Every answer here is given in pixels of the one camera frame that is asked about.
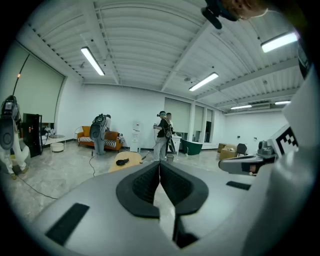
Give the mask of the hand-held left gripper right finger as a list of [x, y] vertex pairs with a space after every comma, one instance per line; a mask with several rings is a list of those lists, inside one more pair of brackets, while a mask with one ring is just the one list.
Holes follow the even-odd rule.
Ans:
[[259, 179], [161, 162], [160, 182], [175, 208], [173, 249], [161, 256], [245, 256], [259, 211]]

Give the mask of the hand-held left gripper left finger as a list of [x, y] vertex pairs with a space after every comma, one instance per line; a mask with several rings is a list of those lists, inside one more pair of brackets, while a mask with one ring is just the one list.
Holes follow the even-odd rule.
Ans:
[[159, 164], [90, 178], [43, 210], [30, 232], [49, 256], [172, 256], [154, 206]]

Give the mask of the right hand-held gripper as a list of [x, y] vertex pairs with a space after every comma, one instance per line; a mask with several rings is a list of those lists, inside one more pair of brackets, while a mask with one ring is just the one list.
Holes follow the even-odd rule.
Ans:
[[275, 163], [284, 155], [298, 150], [298, 142], [289, 124], [284, 125], [268, 140], [260, 141], [257, 155], [245, 155], [222, 159], [218, 167], [237, 175], [257, 175], [260, 167]]

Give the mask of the black chair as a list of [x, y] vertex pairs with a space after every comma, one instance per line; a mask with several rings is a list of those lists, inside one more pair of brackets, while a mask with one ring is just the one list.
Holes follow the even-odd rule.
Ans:
[[247, 146], [244, 144], [244, 143], [239, 143], [238, 145], [237, 145], [237, 149], [236, 149], [236, 151], [237, 151], [237, 156], [239, 157], [239, 156], [241, 156], [241, 155], [243, 155], [243, 156], [246, 156], [247, 155]]

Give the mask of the dark green bathtub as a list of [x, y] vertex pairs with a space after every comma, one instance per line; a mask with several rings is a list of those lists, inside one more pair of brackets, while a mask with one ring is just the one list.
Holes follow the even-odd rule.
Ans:
[[193, 156], [193, 155], [198, 155], [201, 152], [203, 144], [195, 141], [188, 141], [185, 139], [181, 139], [181, 146], [182, 146], [182, 151], [185, 154], [189, 156]]

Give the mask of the white cabinet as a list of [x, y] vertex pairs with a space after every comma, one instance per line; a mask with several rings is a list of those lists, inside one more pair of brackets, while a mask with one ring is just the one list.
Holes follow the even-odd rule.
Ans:
[[181, 136], [178, 136], [178, 135], [173, 135], [172, 136], [172, 141], [173, 141], [173, 145], [174, 145], [174, 149], [175, 149], [176, 155], [179, 154], [181, 139], [182, 139]]

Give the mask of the grey backpack rig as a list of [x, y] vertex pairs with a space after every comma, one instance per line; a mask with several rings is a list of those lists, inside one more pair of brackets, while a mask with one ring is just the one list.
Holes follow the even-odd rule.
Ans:
[[0, 146], [10, 150], [14, 143], [15, 126], [21, 122], [21, 115], [17, 99], [8, 96], [1, 106], [0, 113]]
[[167, 144], [168, 144], [168, 147], [169, 149], [171, 150], [172, 153], [176, 153], [176, 149], [175, 149], [175, 145], [174, 145], [174, 142], [173, 142], [173, 128], [172, 126], [169, 124], [168, 125], [168, 128], [165, 130], [165, 138], [167, 139]]
[[94, 118], [90, 126], [89, 136], [92, 141], [103, 140], [106, 131], [106, 116], [100, 114]]

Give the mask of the wooden table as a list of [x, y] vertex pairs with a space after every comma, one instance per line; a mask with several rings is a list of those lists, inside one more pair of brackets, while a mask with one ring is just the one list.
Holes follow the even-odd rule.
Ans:
[[[117, 165], [116, 164], [116, 162], [118, 160], [125, 160], [125, 159], [129, 159], [129, 161], [127, 163], [125, 163], [124, 165]], [[128, 152], [128, 151], [120, 152], [114, 158], [114, 160], [108, 170], [108, 173], [120, 171], [120, 170], [123, 170], [126, 168], [130, 168], [132, 166], [137, 166], [137, 165], [140, 165], [141, 162], [142, 162], [142, 156], [137, 152]]]

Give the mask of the striped sofa blanket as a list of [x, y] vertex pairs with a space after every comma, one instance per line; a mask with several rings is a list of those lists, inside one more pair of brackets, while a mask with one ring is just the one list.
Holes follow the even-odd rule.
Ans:
[[[77, 139], [79, 143], [93, 143], [94, 141], [90, 138], [90, 137], [85, 137], [82, 136], [80, 138]], [[111, 148], [116, 148], [117, 145], [117, 141], [116, 140], [104, 140], [104, 145], [111, 147]]]

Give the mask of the orange sofa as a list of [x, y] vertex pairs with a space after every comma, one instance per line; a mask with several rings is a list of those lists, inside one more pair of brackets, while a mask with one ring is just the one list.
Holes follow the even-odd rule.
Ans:
[[[77, 142], [78, 142], [78, 138], [80, 138], [80, 137], [84, 137], [83, 130], [82, 130], [82, 132], [78, 132], [77, 133]], [[120, 143], [120, 141], [118, 139], [118, 132], [116, 132], [116, 131], [108, 131], [108, 132], [106, 132], [105, 135], [104, 135], [104, 140], [116, 141], [116, 148], [112, 148], [112, 147], [104, 145], [104, 149], [106, 149], [106, 150], [119, 151], [123, 146], [123, 143]], [[94, 147], [94, 142], [91, 142], [91, 143], [90, 142], [78, 142], [78, 145], [85, 145], [85, 146]]]

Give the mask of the white round pouf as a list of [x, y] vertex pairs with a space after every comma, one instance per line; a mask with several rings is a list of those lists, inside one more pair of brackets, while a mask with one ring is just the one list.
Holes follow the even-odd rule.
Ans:
[[65, 144], [62, 142], [55, 142], [50, 145], [52, 153], [59, 153], [65, 150]]

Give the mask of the white water dispenser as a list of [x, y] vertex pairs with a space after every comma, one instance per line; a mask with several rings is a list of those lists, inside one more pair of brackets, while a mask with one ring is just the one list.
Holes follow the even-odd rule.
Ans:
[[132, 123], [132, 134], [130, 141], [130, 152], [140, 153], [140, 124], [137, 121]]

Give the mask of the round white side table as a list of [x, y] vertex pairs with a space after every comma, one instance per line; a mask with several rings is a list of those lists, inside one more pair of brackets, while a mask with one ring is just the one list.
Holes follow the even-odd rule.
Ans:
[[54, 134], [49, 136], [49, 145], [51, 148], [52, 143], [64, 143], [64, 150], [66, 149], [66, 137], [60, 134]]

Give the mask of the person's white shirt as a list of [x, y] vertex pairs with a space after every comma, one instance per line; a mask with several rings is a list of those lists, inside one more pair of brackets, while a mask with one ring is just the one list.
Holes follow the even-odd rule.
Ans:
[[320, 78], [314, 66], [282, 113], [298, 149], [320, 146]]

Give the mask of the black glass-door cabinet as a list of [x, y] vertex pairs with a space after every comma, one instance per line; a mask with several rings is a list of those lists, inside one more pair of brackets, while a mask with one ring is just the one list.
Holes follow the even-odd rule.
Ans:
[[42, 115], [24, 113], [22, 119], [23, 141], [28, 146], [30, 157], [42, 154]]

